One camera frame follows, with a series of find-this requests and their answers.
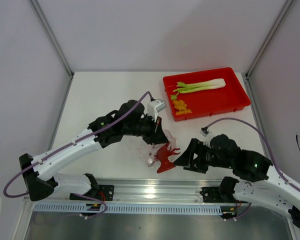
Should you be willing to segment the red toy lobster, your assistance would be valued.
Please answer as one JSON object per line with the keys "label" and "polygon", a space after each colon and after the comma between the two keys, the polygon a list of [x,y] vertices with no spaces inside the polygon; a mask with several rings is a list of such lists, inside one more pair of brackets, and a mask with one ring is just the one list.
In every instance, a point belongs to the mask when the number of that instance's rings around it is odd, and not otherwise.
{"label": "red toy lobster", "polygon": [[172,147],[169,142],[159,148],[154,155],[154,159],[160,162],[160,167],[156,171],[157,174],[161,174],[175,167],[174,163],[170,162],[169,157],[179,155],[179,150],[180,148]]}

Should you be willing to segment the clear pink-dotted zip bag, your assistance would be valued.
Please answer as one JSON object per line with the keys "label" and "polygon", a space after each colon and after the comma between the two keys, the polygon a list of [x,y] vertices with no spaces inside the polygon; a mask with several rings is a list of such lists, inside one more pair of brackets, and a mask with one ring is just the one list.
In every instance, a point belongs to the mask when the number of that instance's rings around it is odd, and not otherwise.
{"label": "clear pink-dotted zip bag", "polygon": [[[164,130],[168,142],[174,148],[177,147],[177,138],[171,134],[169,130]],[[127,140],[126,145],[131,149],[132,153],[135,154],[140,160],[142,160],[149,168],[153,167],[156,163],[160,162],[155,160],[155,154],[165,144],[146,144],[140,137],[130,137]],[[173,162],[175,155],[169,157],[169,161]]]}

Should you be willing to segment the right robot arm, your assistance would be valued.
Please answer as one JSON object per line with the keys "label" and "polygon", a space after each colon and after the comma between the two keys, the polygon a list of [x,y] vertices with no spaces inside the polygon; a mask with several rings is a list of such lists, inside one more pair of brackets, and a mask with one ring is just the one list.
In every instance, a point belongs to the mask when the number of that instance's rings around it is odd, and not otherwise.
{"label": "right robot arm", "polygon": [[209,167],[230,169],[234,177],[224,177],[218,188],[222,201],[259,205],[291,219],[300,229],[300,183],[279,173],[262,154],[241,149],[226,135],[191,139],[174,165],[202,174]]}

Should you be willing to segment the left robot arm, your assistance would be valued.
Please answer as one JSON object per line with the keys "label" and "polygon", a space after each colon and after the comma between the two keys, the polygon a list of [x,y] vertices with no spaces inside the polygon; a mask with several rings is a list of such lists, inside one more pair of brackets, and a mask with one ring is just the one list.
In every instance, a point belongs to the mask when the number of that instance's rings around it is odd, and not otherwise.
{"label": "left robot arm", "polygon": [[159,112],[166,107],[155,99],[147,106],[136,100],[91,122],[80,134],[58,149],[40,155],[19,157],[29,198],[33,202],[53,194],[69,194],[71,200],[102,199],[101,187],[90,174],[68,175],[59,171],[82,157],[118,143],[124,136],[141,137],[148,145],[168,143]]}

